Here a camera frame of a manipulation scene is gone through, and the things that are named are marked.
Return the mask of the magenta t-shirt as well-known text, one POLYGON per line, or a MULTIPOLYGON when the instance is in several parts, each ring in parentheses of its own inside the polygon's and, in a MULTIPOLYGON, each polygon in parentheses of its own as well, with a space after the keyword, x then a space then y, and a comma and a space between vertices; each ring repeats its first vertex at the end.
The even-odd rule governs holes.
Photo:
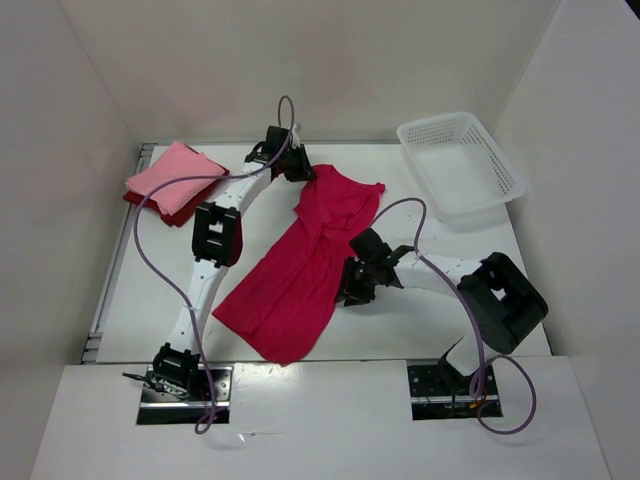
POLYGON ((350 240, 368 228, 386 187, 360 183, 328 164, 313 168, 296 219, 213 310, 263 359, 287 365, 310 353, 334 310, 350 240))

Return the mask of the light pink t-shirt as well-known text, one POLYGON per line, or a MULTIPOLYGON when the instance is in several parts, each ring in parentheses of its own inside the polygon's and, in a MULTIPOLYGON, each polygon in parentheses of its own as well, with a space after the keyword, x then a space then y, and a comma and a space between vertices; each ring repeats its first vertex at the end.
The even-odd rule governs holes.
POLYGON ((205 154, 174 141, 150 167, 129 177, 128 193, 142 198, 150 195, 159 212, 173 216, 195 196, 212 185, 227 169, 205 154))

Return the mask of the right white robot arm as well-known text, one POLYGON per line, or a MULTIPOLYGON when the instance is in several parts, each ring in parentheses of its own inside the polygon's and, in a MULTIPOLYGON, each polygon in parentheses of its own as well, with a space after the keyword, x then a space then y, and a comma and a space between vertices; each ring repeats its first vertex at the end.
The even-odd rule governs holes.
POLYGON ((423 290, 458 300, 472 336, 457 341, 441 357, 453 379, 472 378, 500 355, 510 355, 548 315, 546 300, 504 253, 481 260, 423 255, 414 246, 395 249, 371 228, 349 242, 337 304, 366 305, 378 286, 423 290))

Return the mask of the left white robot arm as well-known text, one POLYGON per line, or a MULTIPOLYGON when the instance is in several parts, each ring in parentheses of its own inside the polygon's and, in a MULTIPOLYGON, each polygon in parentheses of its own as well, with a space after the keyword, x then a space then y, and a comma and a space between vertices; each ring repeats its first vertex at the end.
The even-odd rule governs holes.
POLYGON ((315 178, 304 145, 293 127, 270 126, 266 137, 245 157, 240 174, 222 182, 222 191, 201 203, 194 215, 194 256, 184 305, 168 338, 153 360, 158 391, 179 397, 198 394, 205 383, 198 350, 213 300, 243 247, 242 217, 258 195, 278 176, 291 182, 315 178))

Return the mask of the dark red t-shirt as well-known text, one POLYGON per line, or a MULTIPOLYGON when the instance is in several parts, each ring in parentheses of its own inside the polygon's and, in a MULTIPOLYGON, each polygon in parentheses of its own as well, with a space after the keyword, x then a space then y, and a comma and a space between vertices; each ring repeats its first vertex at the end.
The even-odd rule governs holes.
POLYGON ((127 192, 123 199, 131 204, 139 205, 154 188, 169 180, 187 176, 208 176, 208 179, 172 183, 153 193, 145 203, 145 207, 158 213, 165 224, 181 227, 195 213, 199 203, 206 200, 213 192, 217 178, 228 173, 226 168, 217 164, 209 166, 194 164, 183 167, 177 165, 153 166, 130 177, 125 182, 127 192))

